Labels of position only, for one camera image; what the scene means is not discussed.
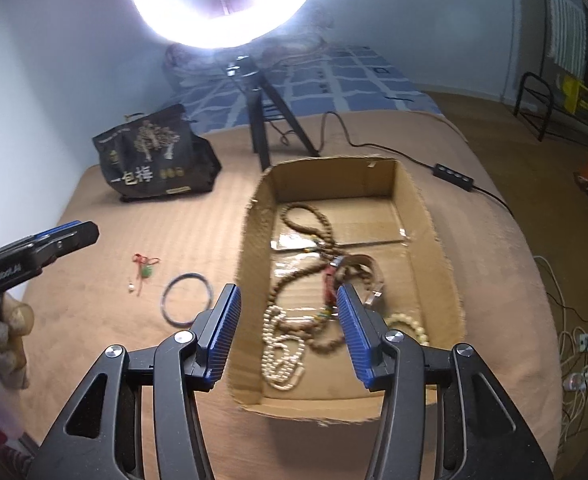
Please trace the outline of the gloved left hand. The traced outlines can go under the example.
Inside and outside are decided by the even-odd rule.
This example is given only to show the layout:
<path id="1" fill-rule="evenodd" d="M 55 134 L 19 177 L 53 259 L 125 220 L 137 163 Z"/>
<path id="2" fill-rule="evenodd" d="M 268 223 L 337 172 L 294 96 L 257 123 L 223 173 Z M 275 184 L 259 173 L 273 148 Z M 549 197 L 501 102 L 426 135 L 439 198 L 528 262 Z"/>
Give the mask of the gloved left hand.
<path id="1" fill-rule="evenodd" d="M 4 292 L 0 297 L 0 431 L 13 440 L 24 434 L 20 395 L 30 386 L 24 337 L 33 326 L 32 307 Z"/>

